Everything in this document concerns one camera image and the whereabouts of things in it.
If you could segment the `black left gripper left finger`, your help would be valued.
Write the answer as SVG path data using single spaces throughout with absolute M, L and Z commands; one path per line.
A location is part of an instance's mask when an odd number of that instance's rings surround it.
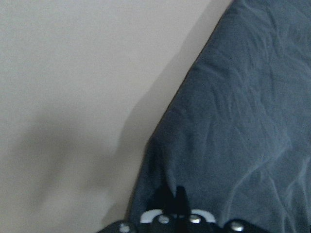
M 155 207 L 164 214 L 175 214 L 175 199 L 169 185 L 164 182 L 155 192 Z

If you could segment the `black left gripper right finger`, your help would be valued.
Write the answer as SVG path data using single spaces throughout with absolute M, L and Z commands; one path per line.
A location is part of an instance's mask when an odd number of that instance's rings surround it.
M 188 216 L 191 213 L 187 192 L 183 186 L 176 187 L 175 212 L 178 216 Z

